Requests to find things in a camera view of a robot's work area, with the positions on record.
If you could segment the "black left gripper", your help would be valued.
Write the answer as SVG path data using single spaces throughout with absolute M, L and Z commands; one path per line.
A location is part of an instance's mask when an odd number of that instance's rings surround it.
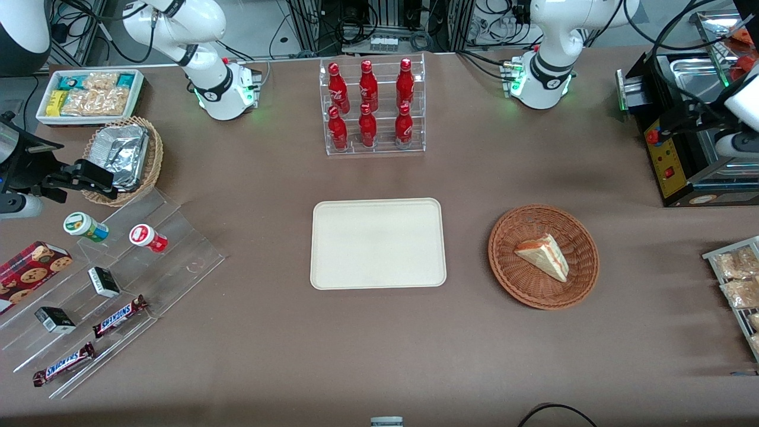
M 726 107 L 731 97 L 718 97 L 711 103 L 686 99 L 682 106 L 673 106 L 659 116 L 661 137 L 672 137 L 681 133 L 697 133 L 716 129 L 718 132 L 740 132 L 743 125 L 737 116 Z

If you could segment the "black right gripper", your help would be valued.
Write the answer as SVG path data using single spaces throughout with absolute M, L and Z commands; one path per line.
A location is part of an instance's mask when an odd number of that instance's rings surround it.
M 67 192 L 88 191 L 116 200 L 117 189 L 112 186 L 113 174 L 97 164 L 78 159 L 74 173 L 59 173 L 64 164 L 57 160 L 54 151 L 63 144 L 47 141 L 13 124 L 11 118 L 2 122 L 2 194 L 16 192 L 45 197 L 52 202 L 65 203 Z M 50 176 L 50 184 L 45 184 Z

